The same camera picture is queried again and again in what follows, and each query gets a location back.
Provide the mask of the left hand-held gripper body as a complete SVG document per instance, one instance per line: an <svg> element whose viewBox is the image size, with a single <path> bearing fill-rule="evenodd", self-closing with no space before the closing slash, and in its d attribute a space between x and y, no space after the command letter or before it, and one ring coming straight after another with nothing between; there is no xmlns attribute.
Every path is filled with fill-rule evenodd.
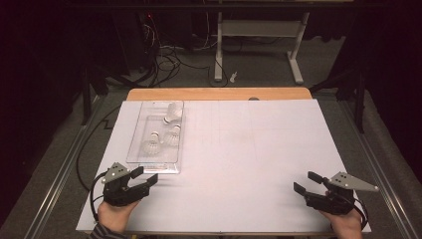
<svg viewBox="0 0 422 239"><path fill-rule="evenodd" d="M141 200L149 195L149 188L142 187L141 184L129 186L131 170L115 162L105 173L102 180L104 185L104 201L112 206L122 207Z"/></svg>

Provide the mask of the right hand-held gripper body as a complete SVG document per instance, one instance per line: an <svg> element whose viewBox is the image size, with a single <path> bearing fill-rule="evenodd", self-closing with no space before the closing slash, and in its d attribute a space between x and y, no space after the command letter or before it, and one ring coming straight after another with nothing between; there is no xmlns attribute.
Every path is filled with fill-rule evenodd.
<svg viewBox="0 0 422 239"><path fill-rule="evenodd" d="M346 172L339 172L331 178L324 177L327 194L319 195L307 191L303 196L306 205L315 210L333 215L345 215L354 208L355 190L377 192L379 187Z"/></svg>

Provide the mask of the clear plastic tray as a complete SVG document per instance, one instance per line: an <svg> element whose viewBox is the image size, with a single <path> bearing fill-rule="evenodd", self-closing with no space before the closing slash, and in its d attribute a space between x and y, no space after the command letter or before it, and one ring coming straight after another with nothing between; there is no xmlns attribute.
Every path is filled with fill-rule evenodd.
<svg viewBox="0 0 422 239"><path fill-rule="evenodd" d="M183 106L182 118L166 124L166 116L170 103L179 103ZM180 172L180 156L182 147L182 130L184 120L184 101L142 102L137 117L132 141L126 157L127 163L133 163L144 168L145 173L177 174ZM163 142L164 134L179 124L181 126L180 141L177 146L169 146ZM159 133L161 151L156 155L147 155L142 149L142 143L153 131Z"/></svg>

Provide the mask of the white shuttlecock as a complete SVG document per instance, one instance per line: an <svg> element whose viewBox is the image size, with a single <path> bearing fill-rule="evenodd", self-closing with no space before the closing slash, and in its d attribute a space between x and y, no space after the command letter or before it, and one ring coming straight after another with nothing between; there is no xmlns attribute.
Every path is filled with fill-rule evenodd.
<svg viewBox="0 0 422 239"><path fill-rule="evenodd" d="M142 143L142 151L147 155L156 155L161 151L161 141L159 133L153 131L150 136Z"/></svg>
<svg viewBox="0 0 422 239"><path fill-rule="evenodd" d="M183 114L183 106L179 103L170 103L167 108L166 116L163 121L170 124L173 121L180 120Z"/></svg>
<svg viewBox="0 0 422 239"><path fill-rule="evenodd" d="M169 146L177 146L180 141L181 126L177 124L164 134L163 142Z"/></svg>

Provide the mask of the person's left hand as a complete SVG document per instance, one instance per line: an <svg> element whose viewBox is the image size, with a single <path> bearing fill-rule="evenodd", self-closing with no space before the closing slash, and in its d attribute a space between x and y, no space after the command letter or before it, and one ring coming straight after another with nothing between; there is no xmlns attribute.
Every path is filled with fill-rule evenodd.
<svg viewBox="0 0 422 239"><path fill-rule="evenodd" d="M103 201L98 208L99 223L116 233L124 233L132 210L138 201L118 207Z"/></svg>

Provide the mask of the person's right hand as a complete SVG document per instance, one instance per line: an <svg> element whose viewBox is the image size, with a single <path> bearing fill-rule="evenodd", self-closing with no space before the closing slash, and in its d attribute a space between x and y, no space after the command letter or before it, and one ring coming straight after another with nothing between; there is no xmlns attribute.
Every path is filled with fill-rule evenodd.
<svg viewBox="0 0 422 239"><path fill-rule="evenodd" d="M355 209L345 215L333 215L323 211L320 214L330 222L337 239L363 239L361 216Z"/></svg>

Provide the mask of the black tripod stand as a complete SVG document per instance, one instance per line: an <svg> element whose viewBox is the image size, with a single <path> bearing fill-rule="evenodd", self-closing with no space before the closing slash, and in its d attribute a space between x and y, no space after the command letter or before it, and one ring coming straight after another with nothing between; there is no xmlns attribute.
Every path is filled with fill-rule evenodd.
<svg viewBox="0 0 422 239"><path fill-rule="evenodd" d="M358 67L351 67L330 75L326 80L310 87L316 93L322 89L337 88L335 97L338 101L354 100L354 123L360 133L364 133L363 110L365 95L365 77Z"/></svg>
<svg viewBox="0 0 422 239"><path fill-rule="evenodd" d="M99 65L85 65L81 69L81 78L84 108L82 125L86 125L92 115L91 90L94 90L98 96L108 94L106 70Z"/></svg>

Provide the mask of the dark equipment box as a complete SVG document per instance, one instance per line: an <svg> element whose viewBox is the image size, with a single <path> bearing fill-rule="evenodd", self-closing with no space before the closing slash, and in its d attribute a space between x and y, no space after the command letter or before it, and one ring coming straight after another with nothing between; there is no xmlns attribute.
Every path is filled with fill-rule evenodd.
<svg viewBox="0 0 422 239"><path fill-rule="evenodd" d="M137 13L113 13L122 53L122 70L129 75L133 70L150 69L155 57L154 46L147 43L145 25Z"/></svg>

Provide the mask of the dark curtain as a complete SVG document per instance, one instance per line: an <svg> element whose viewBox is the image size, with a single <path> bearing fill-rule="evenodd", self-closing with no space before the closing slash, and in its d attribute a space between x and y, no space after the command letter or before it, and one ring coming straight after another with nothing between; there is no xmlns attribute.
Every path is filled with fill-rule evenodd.
<svg viewBox="0 0 422 239"><path fill-rule="evenodd" d="M81 90L58 0L0 0L0 227Z"/></svg>
<svg viewBox="0 0 422 239"><path fill-rule="evenodd" d="M366 87L391 137L422 183L422 0L387 0L350 32Z"/></svg>

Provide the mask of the metal floor rail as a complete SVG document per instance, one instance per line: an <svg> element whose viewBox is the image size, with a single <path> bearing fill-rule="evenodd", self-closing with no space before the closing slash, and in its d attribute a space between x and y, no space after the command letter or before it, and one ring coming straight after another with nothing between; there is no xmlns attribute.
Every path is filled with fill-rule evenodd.
<svg viewBox="0 0 422 239"><path fill-rule="evenodd" d="M60 169L56 173L56 177L49 187L49 190L47 191L47 194L40 208L38 209L35 218L27 230L24 239L39 239L58 199L60 198L72 168L76 163L77 154L82 151L82 144L84 140L88 138L88 129L91 126L94 117L98 114L98 111L100 110L104 101L105 97L100 96L95 96L91 101L92 114L80 126L78 133L76 134Z"/></svg>
<svg viewBox="0 0 422 239"><path fill-rule="evenodd" d="M363 168L380 188L379 199L365 201L371 238L422 239L422 184L404 160L373 105L365 109L364 132L354 122L351 105L339 102L353 129Z"/></svg>

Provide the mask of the white metal stand frame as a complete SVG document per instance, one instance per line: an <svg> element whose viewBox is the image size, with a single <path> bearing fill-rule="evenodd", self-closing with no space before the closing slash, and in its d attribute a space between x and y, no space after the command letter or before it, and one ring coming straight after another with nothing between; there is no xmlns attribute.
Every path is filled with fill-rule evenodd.
<svg viewBox="0 0 422 239"><path fill-rule="evenodd" d="M221 13L218 14L217 23L217 47L214 70L214 82L223 81L223 52L222 42L224 37L273 37L294 38L295 45L291 51L287 51L287 58L297 85L302 85L304 79L297 61L297 54L308 24L310 13L303 14L297 21L258 21L258 20L224 20Z"/></svg>

